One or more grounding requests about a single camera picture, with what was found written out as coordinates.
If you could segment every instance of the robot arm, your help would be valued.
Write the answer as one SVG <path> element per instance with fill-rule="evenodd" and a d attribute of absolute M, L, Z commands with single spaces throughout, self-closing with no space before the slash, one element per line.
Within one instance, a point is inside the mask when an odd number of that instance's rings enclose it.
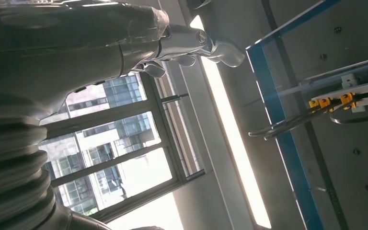
<path fill-rule="evenodd" d="M 231 43 L 169 25 L 152 7 L 96 0 L 0 0 L 0 229 L 106 230 L 55 203 L 39 120 L 67 95 L 131 70 L 161 77 L 156 61 L 204 56 L 235 67 Z"/>

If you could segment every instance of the end effector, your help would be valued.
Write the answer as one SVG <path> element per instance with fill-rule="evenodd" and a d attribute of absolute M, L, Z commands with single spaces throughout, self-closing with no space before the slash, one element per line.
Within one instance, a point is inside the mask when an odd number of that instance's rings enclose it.
<path fill-rule="evenodd" d="M 156 60 L 174 60 L 189 67 L 195 63 L 196 56 L 206 57 L 215 63 L 223 62 L 230 67 L 239 66 L 245 58 L 231 42 L 212 37 L 200 29 L 170 25 L 160 39 L 157 51 L 133 70 L 159 78 L 164 76 L 165 70 Z"/>

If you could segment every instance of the yellow connector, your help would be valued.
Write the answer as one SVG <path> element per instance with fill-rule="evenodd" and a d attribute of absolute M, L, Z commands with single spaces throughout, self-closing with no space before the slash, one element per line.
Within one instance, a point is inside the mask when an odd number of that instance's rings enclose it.
<path fill-rule="evenodd" d="M 354 92 L 349 92 L 349 93 L 341 95 L 340 98 L 341 98 L 342 104 L 348 104 L 350 101 L 352 101 L 353 100 L 353 95 L 355 95 Z M 356 108 L 356 103 L 353 102 L 353 103 L 350 104 L 350 106 L 351 106 L 351 108 Z"/>
<path fill-rule="evenodd" d="M 331 104 L 331 100 L 332 100 L 331 97 L 320 99 L 319 101 L 320 101 L 321 108 L 329 106 Z"/>
<path fill-rule="evenodd" d="M 320 105 L 320 100 L 309 101 L 308 103 L 310 104 L 310 108 L 314 108 L 314 107 Z"/>

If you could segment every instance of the black cable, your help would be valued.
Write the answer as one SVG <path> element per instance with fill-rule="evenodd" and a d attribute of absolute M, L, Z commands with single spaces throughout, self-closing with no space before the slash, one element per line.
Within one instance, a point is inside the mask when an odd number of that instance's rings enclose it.
<path fill-rule="evenodd" d="M 314 107 L 314 108 L 309 109 L 309 111 L 310 111 L 311 113 L 313 113 L 313 112 L 315 112 L 316 110 L 318 110 L 318 109 L 320 109 L 320 108 L 321 108 L 321 107 L 318 105 L 318 106 L 316 106 L 316 107 Z M 268 131 L 270 131 L 270 130 L 272 130 L 272 129 L 274 129 L 274 128 L 276 128 L 276 127 L 280 126 L 280 125 L 289 124 L 290 122 L 293 122 L 293 121 L 297 120 L 298 118 L 300 118 L 300 116 L 301 116 L 301 114 L 293 115 L 293 116 L 291 116 L 291 117 L 289 117 L 289 118 L 287 118 L 287 119 L 285 119 L 285 120 L 282 120 L 282 121 L 279 121 L 279 122 L 277 122 L 277 123 L 274 123 L 274 124 L 272 124 L 272 125 L 270 125 L 270 126 L 267 126 L 267 127 L 265 127 L 265 128 L 262 128 L 262 129 L 260 129 L 260 130 L 258 130 L 258 131 L 255 131 L 255 132 L 249 132 L 249 136 L 250 136 L 250 137 L 258 137 L 258 136 L 265 135 Z"/>
<path fill-rule="evenodd" d="M 368 116 L 360 117 L 360 118 L 354 118 L 354 119 L 342 120 L 342 119 L 334 118 L 331 114 L 330 119 L 331 119 L 332 122 L 334 122 L 336 124 L 339 124 L 339 125 L 357 124 L 357 123 L 362 123 L 362 122 L 368 122 Z"/>
<path fill-rule="evenodd" d="M 264 139 L 265 140 L 269 140 L 271 138 L 275 138 L 277 137 L 278 135 L 280 134 L 283 134 L 287 131 L 290 131 L 314 118 L 316 118 L 317 116 L 321 115 L 321 114 L 324 114 L 326 112 L 328 112 L 330 109 L 338 106 L 341 104 L 341 101 L 340 100 L 334 100 L 331 102 L 330 105 L 324 107 L 324 108 L 321 108 L 315 112 L 311 112 L 311 113 L 306 113 L 306 114 L 302 114 L 301 116 L 298 117 L 298 119 L 295 119 L 292 123 L 288 123 L 282 127 L 279 127 L 279 128 L 275 128 L 275 129 L 272 129 L 272 130 L 269 130 L 265 136 L 264 136 Z"/>

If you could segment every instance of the building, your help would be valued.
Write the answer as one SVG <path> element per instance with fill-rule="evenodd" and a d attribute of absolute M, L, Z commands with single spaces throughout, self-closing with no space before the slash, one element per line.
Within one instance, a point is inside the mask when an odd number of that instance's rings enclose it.
<path fill-rule="evenodd" d="M 146 95 L 140 77 L 129 73 L 124 77 L 70 94 L 59 112 L 42 120 L 41 125 L 142 100 L 146 100 Z M 55 179 L 159 142 L 152 114 L 147 112 L 48 139 L 43 141 L 39 148 L 48 152 L 45 168 L 50 172 L 52 179 Z M 151 160 L 149 157 L 151 158 L 150 154 L 146 154 L 138 157 L 137 161 L 114 165 L 60 185 L 55 191 L 56 199 L 85 215 L 123 201 L 144 191 L 146 187 L 153 186 L 146 185 L 149 180 L 144 180 L 141 187 L 127 188 L 126 184 L 126 179 L 134 176 L 139 168 L 146 169 L 138 164 L 148 165 Z"/>

